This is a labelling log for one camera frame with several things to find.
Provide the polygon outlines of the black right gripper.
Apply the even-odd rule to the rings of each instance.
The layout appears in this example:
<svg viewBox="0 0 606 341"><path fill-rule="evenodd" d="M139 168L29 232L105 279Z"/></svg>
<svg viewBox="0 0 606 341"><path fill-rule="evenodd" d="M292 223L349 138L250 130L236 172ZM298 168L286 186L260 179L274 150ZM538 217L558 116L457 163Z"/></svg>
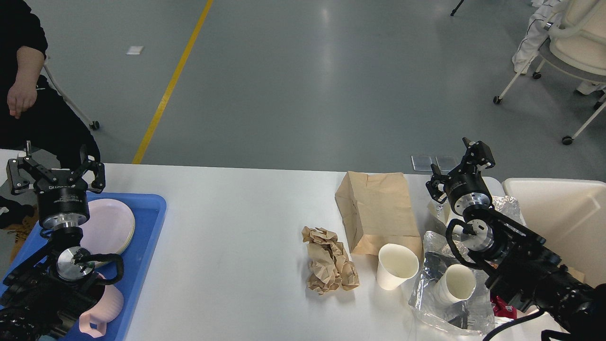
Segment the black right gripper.
<svg viewBox="0 0 606 341"><path fill-rule="evenodd" d="M483 181L480 172L496 166L490 147L482 141L474 142L463 137L466 152L462 157L462 173L444 175L439 166L432 163L431 178L426 188L431 198L440 204L448 199L452 211L460 216L472 206L488 208L492 205L492 196Z"/></svg>

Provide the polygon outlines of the seated person's hand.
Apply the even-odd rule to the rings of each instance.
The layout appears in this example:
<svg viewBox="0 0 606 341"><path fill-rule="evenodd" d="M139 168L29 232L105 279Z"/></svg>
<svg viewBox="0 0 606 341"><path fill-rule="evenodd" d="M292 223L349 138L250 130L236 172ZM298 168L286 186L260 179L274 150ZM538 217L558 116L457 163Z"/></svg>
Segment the seated person's hand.
<svg viewBox="0 0 606 341"><path fill-rule="evenodd" d="M20 119L35 104L36 99L36 81L16 80L7 93L9 114Z"/></svg>

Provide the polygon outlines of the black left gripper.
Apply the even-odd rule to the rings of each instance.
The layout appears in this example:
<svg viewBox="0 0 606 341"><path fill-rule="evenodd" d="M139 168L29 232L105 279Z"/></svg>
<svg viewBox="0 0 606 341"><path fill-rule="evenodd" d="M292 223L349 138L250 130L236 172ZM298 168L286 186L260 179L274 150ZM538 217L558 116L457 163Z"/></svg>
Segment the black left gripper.
<svg viewBox="0 0 606 341"><path fill-rule="evenodd" d="M85 192L100 194L106 187L105 165L88 154L86 145L80 147L80 164L71 171L71 184L52 184L53 173L34 160L33 147L26 141L23 153L7 162L9 191L18 196L29 190L37 191L39 224L44 229L58 229L61 225L80 226L89 220L88 199ZM88 182L84 175L92 172Z"/></svg>

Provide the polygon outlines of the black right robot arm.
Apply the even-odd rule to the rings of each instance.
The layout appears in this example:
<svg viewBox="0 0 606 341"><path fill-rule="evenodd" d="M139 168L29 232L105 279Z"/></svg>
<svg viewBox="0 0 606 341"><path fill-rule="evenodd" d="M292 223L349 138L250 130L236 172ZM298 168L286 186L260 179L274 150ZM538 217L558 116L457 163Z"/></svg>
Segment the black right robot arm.
<svg viewBox="0 0 606 341"><path fill-rule="evenodd" d="M497 211L483 181L483 169L493 168L494 157L484 142L464 137L466 152L448 173L431 164L426 182L431 198L448 201L458 215L446 225L445 237L454 257L476 270L483 270L491 293L526 312L537 311L502 324L485 340L517 324L552 316L562 332L543 330L543 341L603 341L606 336L605 285L591 287L574 278L562 259L545 246L545 238Z"/></svg>

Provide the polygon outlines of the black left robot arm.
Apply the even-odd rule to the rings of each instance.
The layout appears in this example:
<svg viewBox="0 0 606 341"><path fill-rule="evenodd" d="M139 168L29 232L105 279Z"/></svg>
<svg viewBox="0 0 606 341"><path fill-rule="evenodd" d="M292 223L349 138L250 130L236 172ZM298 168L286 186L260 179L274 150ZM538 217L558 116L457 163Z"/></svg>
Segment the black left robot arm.
<svg viewBox="0 0 606 341"><path fill-rule="evenodd" d="M14 195L34 190L40 235L47 244L15 267L3 284L1 339L61 338L85 311L100 302L101 290L119 282L124 261L117 254L92 254L80 245L89 220L87 191L101 193L105 166L86 157L76 169L47 169L32 157L32 144L7 162Z"/></svg>

